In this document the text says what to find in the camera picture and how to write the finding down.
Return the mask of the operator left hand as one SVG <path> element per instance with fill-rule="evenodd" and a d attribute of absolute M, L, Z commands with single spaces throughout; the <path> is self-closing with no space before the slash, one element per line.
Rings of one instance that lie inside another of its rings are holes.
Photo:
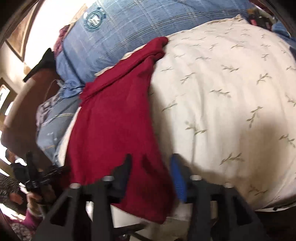
<path fill-rule="evenodd" d="M 56 199 L 55 193 L 51 185 L 41 188 L 41 195 L 35 192 L 27 193 L 27 210 L 35 217 L 44 217 L 44 207 L 52 204 Z"/>

